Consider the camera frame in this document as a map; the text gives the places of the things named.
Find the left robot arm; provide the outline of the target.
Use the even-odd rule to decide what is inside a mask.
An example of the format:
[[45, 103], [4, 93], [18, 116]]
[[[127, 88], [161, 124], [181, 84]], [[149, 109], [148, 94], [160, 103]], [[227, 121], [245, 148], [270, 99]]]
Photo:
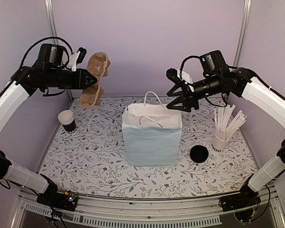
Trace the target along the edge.
[[[66, 64], [62, 64], [62, 56], [67, 50], [60, 45], [42, 44], [37, 60], [32, 66], [21, 65], [0, 93], [0, 133], [18, 107], [37, 90], [54, 87], [61, 90], [83, 90], [97, 82], [95, 76], [86, 69], [77, 68], [82, 63], [86, 49], [68, 54]], [[42, 194], [50, 206], [57, 206], [61, 196], [50, 179], [29, 171], [10, 160], [0, 150], [0, 180], [5, 179], [22, 187]]]

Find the white paper bag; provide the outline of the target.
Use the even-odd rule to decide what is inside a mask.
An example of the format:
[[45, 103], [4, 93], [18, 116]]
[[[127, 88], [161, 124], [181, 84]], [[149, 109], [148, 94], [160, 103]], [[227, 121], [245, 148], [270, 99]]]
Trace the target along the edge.
[[143, 103], [129, 104], [122, 115], [127, 161], [138, 167], [172, 167], [182, 134], [181, 111], [170, 110], [153, 91]]

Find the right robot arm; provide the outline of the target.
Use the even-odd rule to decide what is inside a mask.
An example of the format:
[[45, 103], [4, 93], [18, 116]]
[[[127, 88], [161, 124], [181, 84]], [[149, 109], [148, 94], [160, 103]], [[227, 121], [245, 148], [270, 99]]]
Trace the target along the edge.
[[[285, 98], [265, 84], [252, 70], [243, 67], [229, 66], [219, 50], [202, 56], [195, 56], [203, 68], [204, 79], [193, 82], [185, 76], [185, 62], [193, 58], [187, 57], [180, 69], [170, 68], [166, 77], [175, 85], [167, 93], [175, 100], [167, 105], [168, 109], [190, 112], [199, 109], [199, 100], [220, 93], [233, 93], [253, 103], [275, 119], [285, 129]], [[255, 172], [241, 187], [236, 197], [240, 207], [246, 207], [254, 198], [254, 192], [260, 191], [270, 181], [285, 171], [285, 139], [277, 154]]]

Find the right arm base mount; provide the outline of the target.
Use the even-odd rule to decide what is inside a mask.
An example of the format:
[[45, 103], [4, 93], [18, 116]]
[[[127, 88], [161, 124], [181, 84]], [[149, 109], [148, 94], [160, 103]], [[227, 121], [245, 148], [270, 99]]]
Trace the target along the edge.
[[257, 219], [257, 213], [260, 209], [260, 196], [258, 193], [247, 195], [237, 193], [227, 195], [219, 199], [218, 205], [226, 211], [233, 211], [236, 220], [240, 223], [250, 223]]

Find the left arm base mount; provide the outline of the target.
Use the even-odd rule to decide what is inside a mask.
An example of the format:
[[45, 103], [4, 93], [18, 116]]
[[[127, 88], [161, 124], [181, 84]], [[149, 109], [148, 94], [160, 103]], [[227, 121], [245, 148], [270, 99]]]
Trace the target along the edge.
[[37, 203], [55, 209], [75, 211], [78, 203], [78, 195], [72, 193], [70, 190], [61, 193], [52, 188], [42, 194], [40, 193], [37, 197]]

